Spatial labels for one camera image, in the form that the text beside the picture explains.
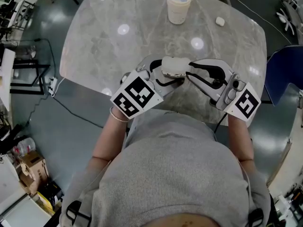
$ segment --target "gray floor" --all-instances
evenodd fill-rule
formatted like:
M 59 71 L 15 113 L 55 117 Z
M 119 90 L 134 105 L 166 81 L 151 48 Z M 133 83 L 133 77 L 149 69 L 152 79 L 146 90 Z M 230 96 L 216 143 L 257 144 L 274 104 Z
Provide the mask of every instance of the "gray floor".
M 274 16 L 277 6 L 280 4 L 279 0 L 241 1 L 270 20 L 276 27 L 283 29 L 278 18 Z M 268 55 L 288 44 L 271 25 L 251 14 L 236 0 L 231 0 L 231 2 L 233 7 L 251 17 L 264 28 Z M 39 0 L 33 20 L 23 34 L 22 39 L 43 37 L 50 40 L 59 79 L 61 79 L 59 65 L 65 36 L 77 8 L 78 6 L 72 0 L 57 0 L 54 4 L 47 4 L 44 0 Z M 296 43 L 295 37 L 291 37 L 289 34 L 286 36 Z M 45 42 L 38 42 L 36 46 L 40 55 L 44 55 L 39 59 L 52 64 L 48 45 Z M 53 73 L 52 65 L 46 81 L 53 76 Z M 272 168 L 275 167 L 281 150 L 285 147 L 296 112 L 297 92 L 297 89 L 290 87 L 279 106 L 262 105 L 250 126 L 251 137 L 256 149 L 257 165 L 265 177 L 268 177 Z M 109 97 L 69 80 L 63 81 L 56 98 L 73 113 L 99 125 L 104 125 L 111 106 Z M 24 124 L 39 99 L 40 96 L 12 95 L 14 124 Z M 71 115 L 49 97 L 36 107 L 25 133 L 33 137 L 38 150 L 46 158 L 51 177 L 65 191 L 71 175 L 85 167 L 100 131 L 100 128 Z M 219 128 L 218 138 L 222 142 L 227 142 L 226 128 Z

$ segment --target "white eraser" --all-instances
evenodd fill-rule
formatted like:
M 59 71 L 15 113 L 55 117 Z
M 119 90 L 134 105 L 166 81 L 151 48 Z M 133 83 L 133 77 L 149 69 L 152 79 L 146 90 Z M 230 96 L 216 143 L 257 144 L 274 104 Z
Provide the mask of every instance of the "white eraser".
M 216 24 L 219 25 L 219 26 L 221 26 L 221 27 L 223 27 L 224 24 L 225 24 L 225 20 L 223 18 L 221 18 L 221 17 L 217 17 L 216 18 Z
M 185 77 L 185 73 L 190 70 L 189 63 L 189 58 L 164 56 L 162 59 L 161 70 L 165 76 L 172 78 Z

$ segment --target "gray marble tabletop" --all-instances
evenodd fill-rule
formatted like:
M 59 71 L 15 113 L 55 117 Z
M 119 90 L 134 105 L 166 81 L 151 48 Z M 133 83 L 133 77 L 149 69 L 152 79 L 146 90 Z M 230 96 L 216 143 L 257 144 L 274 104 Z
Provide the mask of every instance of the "gray marble tabletop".
M 223 27 L 215 23 L 217 17 L 225 20 Z M 192 0 L 181 25 L 169 22 L 166 0 L 84 0 L 65 39 L 60 74 L 111 95 L 121 77 L 151 54 L 192 61 L 222 59 L 261 97 L 267 54 L 264 31 L 218 0 Z M 198 74 L 207 76 L 203 70 Z M 218 123 L 223 115 L 188 80 L 158 108 L 211 123 Z

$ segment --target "person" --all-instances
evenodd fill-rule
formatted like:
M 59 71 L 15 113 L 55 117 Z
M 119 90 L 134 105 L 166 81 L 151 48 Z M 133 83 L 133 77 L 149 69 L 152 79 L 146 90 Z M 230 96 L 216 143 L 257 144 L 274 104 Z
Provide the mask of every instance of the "person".
M 161 113 L 141 120 L 121 151 L 127 118 L 110 111 L 86 170 L 74 175 L 63 199 L 62 227 L 74 224 L 71 203 L 89 193 L 91 204 L 82 202 L 78 216 L 88 206 L 91 218 L 82 226 L 257 226 L 249 222 L 251 206 L 261 209 L 258 225 L 266 226 L 270 195 L 244 121 L 228 115 L 227 148 L 205 123 Z

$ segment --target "blue chair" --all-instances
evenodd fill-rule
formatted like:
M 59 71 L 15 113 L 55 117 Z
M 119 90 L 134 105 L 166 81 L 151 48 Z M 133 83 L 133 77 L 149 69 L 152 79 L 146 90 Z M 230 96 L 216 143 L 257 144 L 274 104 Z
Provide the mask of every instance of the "blue chair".
M 292 83 L 303 89 L 303 46 L 290 45 L 276 51 L 267 61 L 265 88 L 275 106 Z

